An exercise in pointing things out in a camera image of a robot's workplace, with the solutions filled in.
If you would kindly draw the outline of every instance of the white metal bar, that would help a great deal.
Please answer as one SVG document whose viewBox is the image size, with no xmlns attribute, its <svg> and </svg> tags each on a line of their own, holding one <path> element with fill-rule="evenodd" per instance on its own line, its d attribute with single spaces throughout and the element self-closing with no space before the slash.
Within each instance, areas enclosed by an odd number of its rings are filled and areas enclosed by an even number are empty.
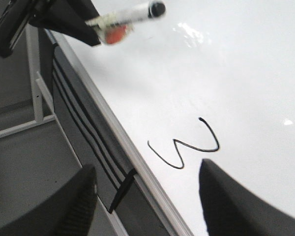
<svg viewBox="0 0 295 236">
<path fill-rule="evenodd" d="M 71 152 L 72 152 L 72 154 L 74 155 L 74 157 L 75 157 L 75 159 L 76 159 L 78 165 L 80 166 L 80 168 L 82 168 L 83 165 L 82 165 L 80 159 L 78 158 L 78 155 L 75 153 L 75 150 L 74 150 L 74 148 L 72 147 L 72 145 L 71 145 L 71 143 L 70 143 L 70 141 L 69 141 L 69 138 L 67 137 L 67 135 L 66 135 L 66 133 L 65 133 L 65 131 L 64 131 L 64 129 L 63 129 L 63 127 L 61 126 L 60 121 L 59 121 L 59 119 L 58 119 L 58 117 L 57 117 L 57 115 L 56 115 L 55 113 L 54 113 L 54 117 L 55 117 L 55 121 L 57 122 L 57 125 L 58 125 L 58 127 L 59 127 L 59 129 L 60 129 L 60 131 L 61 131 L 61 133 L 62 133 L 62 136 L 64 137 L 64 139 L 66 140 L 67 144 L 69 145 L 69 147 L 70 147 L 70 149 L 71 149 Z"/>
<path fill-rule="evenodd" d="M 11 134 L 15 134 L 15 133 L 18 133 L 18 132 L 21 132 L 21 131 L 24 131 L 24 130 L 27 130 L 30 128 L 33 128 L 33 127 L 38 126 L 40 124 L 48 123 L 53 120 L 55 120 L 54 115 L 50 115 L 50 116 L 43 118 L 43 120 L 41 122 L 37 122 L 35 120 L 32 120 L 32 121 L 29 121 L 29 122 L 26 122 L 26 123 L 23 123 L 20 125 L 13 126 L 8 129 L 1 130 L 0 131 L 0 138 L 6 137 Z"/>
<path fill-rule="evenodd" d="M 36 83 L 37 72 L 40 71 L 38 29 L 26 26 L 26 41 L 29 59 L 29 77 L 31 84 L 32 100 L 35 121 L 40 123 L 44 119 L 43 100 L 41 91 Z"/>
<path fill-rule="evenodd" d="M 54 108 L 54 103 L 53 103 L 53 97 L 51 96 L 43 78 L 41 77 L 40 73 L 37 72 L 37 76 L 38 76 L 38 79 L 36 79 L 36 83 L 50 109 L 50 111 L 53 113 L 55 111 L 55 108 Z"/>
</svg>

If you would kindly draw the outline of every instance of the metal frame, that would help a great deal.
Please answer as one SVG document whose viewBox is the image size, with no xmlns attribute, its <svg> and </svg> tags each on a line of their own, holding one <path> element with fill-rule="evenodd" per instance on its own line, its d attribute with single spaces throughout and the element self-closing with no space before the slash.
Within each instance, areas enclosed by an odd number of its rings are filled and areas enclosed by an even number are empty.
<svg viewBox="0 0 295 236">
<path fill-rule="evenodd" d="M 30 84 L 31 84 L 35 120 L 29 121 L 23 124 L 19 124 L 8 129 L 1 130 L 0 138 L 6 137 L 12 134 L 16 134 L 18 132 L 55 120 L 52 97 L 49 94 L 48 89 L 39 74 L 40 61 L 39 61 L 38 30 L 34 27 L 27 25 L 25 29 L 25 33 L 26 33 L 26 41 L 27 41 L 29 77 L 30 77 Z M 43 98 L 48 104 L 52 112 L 52 115 L 44 117 Z"/>
</svg>

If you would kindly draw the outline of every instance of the black ink line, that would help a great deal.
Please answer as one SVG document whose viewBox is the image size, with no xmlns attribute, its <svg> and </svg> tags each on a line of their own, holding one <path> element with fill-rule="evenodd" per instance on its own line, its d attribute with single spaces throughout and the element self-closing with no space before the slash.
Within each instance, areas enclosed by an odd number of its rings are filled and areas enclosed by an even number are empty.
<svg viewBox="0 0 295 236">
<path fill-rule="evenodd" d="M 212 134 L 212 136 L 213 136 L 213 138 L 214 138 L 214 140 L 216 142 L 216 148 L 214 148 L 214 149 L 202 149 L 202 148 L 198 148 L 198 147 L 194 147 L 194 146 L 191 146 L 189 144 L 186 144 L 186 143 L 184 143 L 184 142 L 182 142 L 182 141 L 180 141 L 178 139 L 173 139 L 176 152 L 178 153 L 178 156 L 179 156 L 180 161 L 181 161 L 181 166 L 175 166 L 175 165 L 169 163 L 168 161 L 166 161 L 160 154 L 157 153 L 157 151 L 155 151 L 155 149 L 152 148 L 152 146 L 149 144 L 149 141 L 147 142 L 147 145 L 167 165 L 169 165 L 169 166 L 171 166 L 171 167 L 173 167 L 175 169 L 181 170 L 181 169 L 183 169 L 185 167 L 185 163 L 184 163 L 183 158 L 181 157 L 181 154 L 180 154 L 180 152 L 178 150 L 177 143 L 182 144 L 182 145 L 184 145 L 184 146 L 186 146 L 188 148 L 192 148 L 192 149 L 194 149 L 196 151 L 201 151 L 201 152 L 216 152 L 216 151 L 218 151 L 220 149 L 220 144 L 219 144 L 219 142 L 217 140 L 217 137 L 216 137 L 214 131 L 212 130 L 211 126 L 201 117 L 199 117 L 199 121 L 203 122 L 206 125 L 206 127 L 209 129 L 209 131 L 211 132 L 211 134 Z"/>
</svg>

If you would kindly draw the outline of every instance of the white surface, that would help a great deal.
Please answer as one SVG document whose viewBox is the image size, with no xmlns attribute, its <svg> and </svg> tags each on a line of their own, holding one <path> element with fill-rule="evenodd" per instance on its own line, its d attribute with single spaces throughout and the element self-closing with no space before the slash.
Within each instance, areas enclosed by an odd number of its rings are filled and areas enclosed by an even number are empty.
<svg viewBox="0 0 295 236">
<path fill-rule="evenodd" d="M 94 1 L 100 14 L 139 0 Z M 210 158 L 295 217 L 295 0 L 168 0 L 160 21 L 115 46 L 67 37 L 125 131 L 194 235 L 207 235 L 198 172 Z M 151 145 L 185 169 L 162 162 Z"/>
</svg>

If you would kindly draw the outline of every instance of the black marker cap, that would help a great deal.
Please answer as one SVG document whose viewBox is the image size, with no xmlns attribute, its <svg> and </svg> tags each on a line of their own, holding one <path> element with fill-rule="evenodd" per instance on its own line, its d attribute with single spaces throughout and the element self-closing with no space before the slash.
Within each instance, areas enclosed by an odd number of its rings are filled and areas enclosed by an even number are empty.
<svg viewBox="0 0 295 236">
<path fill-rule="evenodd" d="M 166 7 L 164 3 L 162 2 L 154 2 L 149 9 L 148 17 L 149 18 L 154 18 L 154 17 L 160 17 L 163 15 L 166 11 Z"/>
</svg>

